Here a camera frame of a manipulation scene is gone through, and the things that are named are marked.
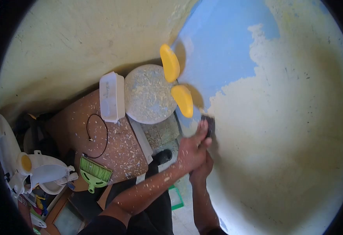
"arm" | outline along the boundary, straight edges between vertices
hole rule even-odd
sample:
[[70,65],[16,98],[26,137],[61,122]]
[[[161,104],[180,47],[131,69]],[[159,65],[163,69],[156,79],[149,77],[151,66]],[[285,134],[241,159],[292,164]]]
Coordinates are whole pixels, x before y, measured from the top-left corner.
[[205,152],[212,143],[211,138],[205,139],[207,130],[207,121],[200,122],[194,136],[181,140],[176,163],[165,171],[120,193],[100,215],[114,217],[127,227],[133,215],[145,210],[175,181],[205,161]]
[[206,152],[206,161],[190,174],[193,187],[194,222],[200,234],[207,234],[212,229],[220,228],[217,214],[212,207],[207,192],[207,176],[211,173],[213,160]]

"wooden table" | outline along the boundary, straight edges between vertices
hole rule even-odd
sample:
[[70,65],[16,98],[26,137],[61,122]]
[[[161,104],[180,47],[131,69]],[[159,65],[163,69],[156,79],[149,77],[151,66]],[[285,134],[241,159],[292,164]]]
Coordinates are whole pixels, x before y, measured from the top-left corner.
[[88,183],[80,175],[80,157],[86,153],[90,157],[99,156],[107,139],[104,154],[93,160],[113,171],[108,184],[118,183],[146,173],[148,164],[127,117],[117,123],[104,123],[98,116],[89,119],[88,132],[93,139],[89,141],[86,124],[91,114],[100,115],[99,90],[96,90],[66,107],[46,124],[45,128],[55,139],[61,156],[69,149],[75,150],[75,171],[79,179],[72,184],[74,191],[88,190]]

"black shoe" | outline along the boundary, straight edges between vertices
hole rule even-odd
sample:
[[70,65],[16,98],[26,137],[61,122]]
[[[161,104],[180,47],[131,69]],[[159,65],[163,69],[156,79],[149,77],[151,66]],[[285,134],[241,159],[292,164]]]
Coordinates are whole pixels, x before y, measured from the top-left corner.
[[153,160],[158,163],[157,165],[161,165],[161,164],[164,164],[165,162],[170,161],[172,157],[173,157],[173,154],[170,151],[170,149],[165,149],[157,153],[155,156],[152,156]]

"person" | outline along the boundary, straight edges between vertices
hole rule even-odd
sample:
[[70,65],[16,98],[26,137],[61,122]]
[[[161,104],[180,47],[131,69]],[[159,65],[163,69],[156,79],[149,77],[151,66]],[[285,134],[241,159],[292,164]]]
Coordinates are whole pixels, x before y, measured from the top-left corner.
[[172,209],[168,189],[182,176],[190,174],[193,188],[194,222],[200,234],[226,234],[206,188],[213,160],[207,148],[207,121],[198,124],[195,135],[180,141],[177,161],[163,172],[158,165],[165,161],[165,151],[149,164],[145,180],[136,185],[136,178],[112,186],[105,210],[95,217],[79,235],[85,234],[173,234]]

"white plastic container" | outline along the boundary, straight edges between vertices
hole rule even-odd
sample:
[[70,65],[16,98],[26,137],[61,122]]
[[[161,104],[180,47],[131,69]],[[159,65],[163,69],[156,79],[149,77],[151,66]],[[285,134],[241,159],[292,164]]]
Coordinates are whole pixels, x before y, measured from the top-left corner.
[[125,78],[115,72],[105,74],[100,79],[99,89],[101,118],[118,122],[125,116]]

